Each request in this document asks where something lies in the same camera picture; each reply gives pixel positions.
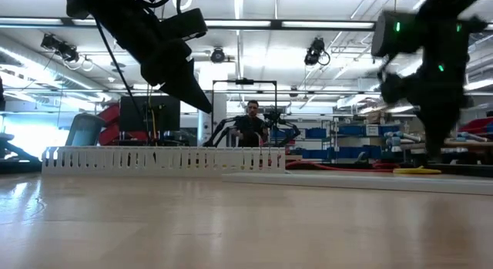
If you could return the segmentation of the long silver aluminium rail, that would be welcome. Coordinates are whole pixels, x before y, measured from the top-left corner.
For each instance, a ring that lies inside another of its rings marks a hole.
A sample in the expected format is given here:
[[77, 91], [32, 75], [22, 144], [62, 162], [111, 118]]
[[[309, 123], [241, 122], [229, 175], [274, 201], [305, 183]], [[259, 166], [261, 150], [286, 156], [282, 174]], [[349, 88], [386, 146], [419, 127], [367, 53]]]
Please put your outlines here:
[[493, 180], [436, 179], [423, 177], [363, 177], [285, 173], [230, 173], [222, 181], [303, 187], [396, 190], [493, 196]]

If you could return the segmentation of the black monitor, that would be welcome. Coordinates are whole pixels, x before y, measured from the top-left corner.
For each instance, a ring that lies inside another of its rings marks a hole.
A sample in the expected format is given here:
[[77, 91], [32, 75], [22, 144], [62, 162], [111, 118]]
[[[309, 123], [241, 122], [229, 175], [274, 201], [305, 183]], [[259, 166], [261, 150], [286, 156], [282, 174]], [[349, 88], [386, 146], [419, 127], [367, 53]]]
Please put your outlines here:
[[180, 101], [172, 96], [122, 97], [119, 130], [143, 133], [146, 140], [161, 140], [165, 133], [180, 129]]

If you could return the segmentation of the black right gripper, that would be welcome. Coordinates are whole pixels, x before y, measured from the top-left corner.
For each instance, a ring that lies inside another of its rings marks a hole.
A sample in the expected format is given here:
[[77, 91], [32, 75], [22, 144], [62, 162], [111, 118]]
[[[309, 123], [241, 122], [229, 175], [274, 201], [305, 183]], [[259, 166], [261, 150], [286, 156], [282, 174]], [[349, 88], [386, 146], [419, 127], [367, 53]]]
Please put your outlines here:
[[[422, 51], [421, 64], [408, 75], [412, 78], [405, 98], [414, 106], [439, 102], [461, 105], [463, 85], [469, 62], [469, 36], [485, 30], [488, 23], [473, 16], [467, 19], [383, 11], [375, 24], [371, 44], [373, 57], [386, 60], [378, 70], [400, 54]], [[423, 123], [425, 147], [431, 159], [441, 155], [444, 141], [459, 119], [459, 109], [426, 109], [417, 111]]]

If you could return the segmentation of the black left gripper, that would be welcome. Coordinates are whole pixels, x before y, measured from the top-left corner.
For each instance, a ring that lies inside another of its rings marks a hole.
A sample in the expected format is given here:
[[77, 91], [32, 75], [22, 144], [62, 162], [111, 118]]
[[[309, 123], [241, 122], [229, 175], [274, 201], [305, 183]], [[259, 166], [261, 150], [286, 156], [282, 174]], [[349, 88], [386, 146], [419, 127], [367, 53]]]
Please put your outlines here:
[[142, 77], [151, 85], [187, 103], [200, 111], [211, 113], [212, 104], [207, 99], [194, 76], [194, 59], [188, 57], [192, 49], [190, 39], [203, 37], [207, 26], [199, 8], [181, 12], [159, 20], [147, 14], [144, 25], [136, 33], [141, 47], [136, 60], [141, 65]]

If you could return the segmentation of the person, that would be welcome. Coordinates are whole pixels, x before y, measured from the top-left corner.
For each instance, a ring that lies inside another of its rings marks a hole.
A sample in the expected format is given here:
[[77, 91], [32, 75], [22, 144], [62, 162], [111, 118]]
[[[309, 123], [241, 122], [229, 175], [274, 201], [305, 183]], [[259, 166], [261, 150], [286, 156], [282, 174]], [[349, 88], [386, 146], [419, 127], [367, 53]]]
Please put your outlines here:
[[246, 115], [234, 123], [231, 132], [238, 138], [238, 147], [259, 147], [267, 141], [268, 129], [265, 122], [258, 117], [259, 103], [250, 100], [246, 106]]

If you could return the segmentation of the blue storage bin shelf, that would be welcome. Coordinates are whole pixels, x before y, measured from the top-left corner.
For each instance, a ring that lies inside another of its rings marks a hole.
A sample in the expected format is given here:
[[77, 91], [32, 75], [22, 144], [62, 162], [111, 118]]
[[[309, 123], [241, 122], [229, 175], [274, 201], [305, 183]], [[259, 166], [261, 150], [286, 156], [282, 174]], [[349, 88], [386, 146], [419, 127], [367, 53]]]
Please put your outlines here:
[[343, 163], [375, 161], [389, 149], [386, 133], [403, 129], [400, 121], [374, 123], [332, 118], [319, 123], [298, 123], [300, 135], [288, 143], [287, 154], [303, 160]]

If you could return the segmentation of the white slotted cable duct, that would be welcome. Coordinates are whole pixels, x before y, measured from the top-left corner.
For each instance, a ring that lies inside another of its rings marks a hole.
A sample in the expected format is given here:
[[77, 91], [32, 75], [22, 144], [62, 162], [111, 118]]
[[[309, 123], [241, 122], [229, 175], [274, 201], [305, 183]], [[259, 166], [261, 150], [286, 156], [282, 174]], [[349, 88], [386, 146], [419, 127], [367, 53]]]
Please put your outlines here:
[[43, 176], [221, 177], [283, 173], [279, 148], [189, 146], [57, 146], [42, 154]]

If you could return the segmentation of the grey mesh office chair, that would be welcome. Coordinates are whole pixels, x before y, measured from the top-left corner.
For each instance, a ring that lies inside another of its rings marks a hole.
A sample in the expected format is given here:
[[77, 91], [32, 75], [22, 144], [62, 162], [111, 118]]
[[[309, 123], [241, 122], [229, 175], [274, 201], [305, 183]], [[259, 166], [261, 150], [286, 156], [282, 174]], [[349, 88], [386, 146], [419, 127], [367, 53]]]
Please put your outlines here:
[[70, 126], [65, 146], [96, 146], [105, 123], [104, 119], [96, 115], [88, 113], [76, 115]]

